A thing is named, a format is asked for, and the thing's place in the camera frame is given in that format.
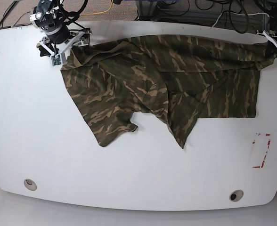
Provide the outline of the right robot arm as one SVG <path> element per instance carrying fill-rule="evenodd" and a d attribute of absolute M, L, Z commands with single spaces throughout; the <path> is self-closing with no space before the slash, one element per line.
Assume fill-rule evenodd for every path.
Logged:
<path fill-rule="evenodd" d="M 64 53 L 57 45 L 65 44 L 67 48 L 90 44 L 91 29 L 85 28 L 76 21 L 84 11 L 88 1 L 85 0 L 77 11 L 64 9 L 62 0 L 40 0 L 30 15 L 30 21 L 35 28 L 45 33 L 45 37 L 37 44 L 41 57 L 58 58 Z"/>

